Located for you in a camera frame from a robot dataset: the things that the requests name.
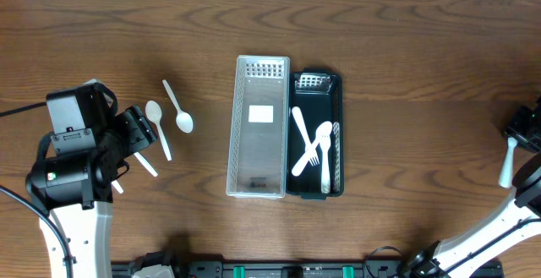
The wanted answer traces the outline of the white plastic spoon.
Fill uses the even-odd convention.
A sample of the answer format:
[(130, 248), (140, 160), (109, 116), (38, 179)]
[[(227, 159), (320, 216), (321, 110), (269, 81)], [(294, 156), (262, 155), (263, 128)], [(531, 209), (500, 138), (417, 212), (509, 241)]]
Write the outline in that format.
[[(323, 122), (319, 127), (317, 127), (317, 129), (316, 129), (316, 138), (311, 143), (309, 148), (311, 150), (316, 150), (316, 147), (320, 146), (320, 141), (321, 141), (322, 138), (324, 138), (325, 136), (331, 137), (332, 130), (333, 130), (332, 122), (330, 122), (330, 121)], [(292, 168), (293, 176), (298, 177), (303, 172), (303, 169), (305, 168), (306, 164), (309, 161), (309, 157), (310, 157), (310, 155), (307, 154), (306, 152), (304, 152), (304, 154), (299, 158), (297, 163)]]
[(139, 163), (151, 174), (152, 177), (158, 176), (157, 170), (139, 152), (135, 152), (134, 156), (139, 161)]
[(172, 91), (171, 86), (168, 84), (167, 80), (162, 80), (162, 83), (164, 85), (164, 88), (174, 105), (175, 109), (177, 110), (177, 116), (175, 118), (176, 124), (178, 128), (183, 131), (186, 134), (192, 133), (194, 130), (194, 120), (191, 117), (191, 115), (187, 112), (184, 112), (180, 105), (178, 104), (178, 100), (176, 96), (174, 95), (174, 92)]
[(119, 194), (123, 193), (123, 188), (117, 180), (112, 181), (111, 185), (117, 190)]
[(145, 105), (145, 114), (147, 118), (156, 125), (164, 155), (168, 161), (171, 161), (172, 154), (167, 143), (166, 136), (161, 127), (162, 111), (160, 105), (156, 101), (148, 101)]

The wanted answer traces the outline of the white plastic fork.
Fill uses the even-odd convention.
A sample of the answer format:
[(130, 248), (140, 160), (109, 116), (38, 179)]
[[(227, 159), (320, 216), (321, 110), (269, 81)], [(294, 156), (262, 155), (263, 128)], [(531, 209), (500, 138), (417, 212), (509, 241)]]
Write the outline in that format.
[(514, 164), (514, 151), (517, 147), (517, 140), (513, 137), (507, 139), (507, 150), (505, 153), (505, 158), (500, 170), (499, 176), (499, 185), (502, 188), (510, 188), (512, 185), (513, 178), (513, 164)]
[(293, 116), (293, 119), (294, 119), (295, 123), (297, 124), (299, 132), (301, 133), (301, 136), (302, 136), (302, 139), (303, 139), (303, 142), (304, 142), (305, 152), (310, 155), (309, 163), (310, 163), (311, 166), (316, 166), (317, 164), (320, 163), (319, 162), (319, 157), (318, 157), (315, 150), (311, 150), (309, 148), (309, 146), (311, 145), (311, 141), (310, 141), (310, 138), (309, 138), (309, 135), (308, 135), (308, 131), (306, 129), (306, 125), (305, 125), (305, 122), (304, 122), (304, 119), (303, 119), (302, 111), (298, 106), (295, 106), (292, 109), (292, 116)]
[(320, 141), (320, 149), (322, 154), (321, 161), (321, 193), (328, 194), (331, 191), (331, 175), (329, 166), (329, 149), (331, 147), (331, 138), (325, 136)]

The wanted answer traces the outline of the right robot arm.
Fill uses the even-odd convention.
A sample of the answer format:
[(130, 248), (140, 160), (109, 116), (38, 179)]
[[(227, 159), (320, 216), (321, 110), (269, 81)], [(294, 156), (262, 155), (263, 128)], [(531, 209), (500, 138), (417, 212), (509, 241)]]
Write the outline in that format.
[(540, 234), (540, 107), (520, 106), (507, 123), (499, 185), (509, 195), (464, 234), (437, 241), (409, 259), (400, 277), (469, 277), (519, 242)]

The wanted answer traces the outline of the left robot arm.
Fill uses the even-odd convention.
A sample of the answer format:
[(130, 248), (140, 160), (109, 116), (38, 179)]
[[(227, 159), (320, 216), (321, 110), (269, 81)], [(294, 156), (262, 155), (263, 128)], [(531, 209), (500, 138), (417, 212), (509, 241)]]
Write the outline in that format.
[(156, 141), (138, 106), (119, 112), (101, 82), (52, 92), (53, 130), (39, 143), (25, 186), (44, 213), (39, 222), (54, 277), (110, 277), (112, 185), (127, 158)]

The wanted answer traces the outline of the clear plastic basket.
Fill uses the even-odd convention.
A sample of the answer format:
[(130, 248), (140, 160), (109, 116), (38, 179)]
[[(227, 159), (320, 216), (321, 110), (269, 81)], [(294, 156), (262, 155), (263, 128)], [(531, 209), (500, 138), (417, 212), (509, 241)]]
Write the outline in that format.
[(290, 59), (237, 59), (226, 193), (235, 198), (285, 196)]

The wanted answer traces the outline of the black plastic basket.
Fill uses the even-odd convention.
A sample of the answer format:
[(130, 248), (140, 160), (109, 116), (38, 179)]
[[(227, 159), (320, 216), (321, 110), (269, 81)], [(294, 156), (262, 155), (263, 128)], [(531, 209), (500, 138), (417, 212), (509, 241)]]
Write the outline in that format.
[[(287, 192), (302, 199), (325, 200), (338, 197), (344, 191), (344, 155), (343, 155), (343, 112), (342, 112), (342, 79), (339, 74), (317, 68), (306, 68), (290, 77), (290, 122), (288, 132), (287, 159)], [(316, 129), (323, 122), (333, 124), (331, 147), (329, 149), (329, 166), (331, 175), (331, 191), (321, 193), (321, 160), (319, 146), (316, 153), (319, 164), (311, 166), (308, 162), (303, 172), (295, 177), (292, 168), (304, 154), (304, 142), (292, 116), (292, 109), (298, 106), (311, 143), (316, 138)]]

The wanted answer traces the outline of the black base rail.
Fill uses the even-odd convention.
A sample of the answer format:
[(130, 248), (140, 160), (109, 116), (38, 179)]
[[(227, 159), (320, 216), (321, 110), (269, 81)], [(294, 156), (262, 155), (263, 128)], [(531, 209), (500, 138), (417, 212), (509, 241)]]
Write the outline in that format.
[(130, 262), (113, 262), (112, 276), (175, 278), (392, 278), (418, 277), (399, 259), (366, 262), (280, 263), (187, 261), (171, 251), (148, 253)]

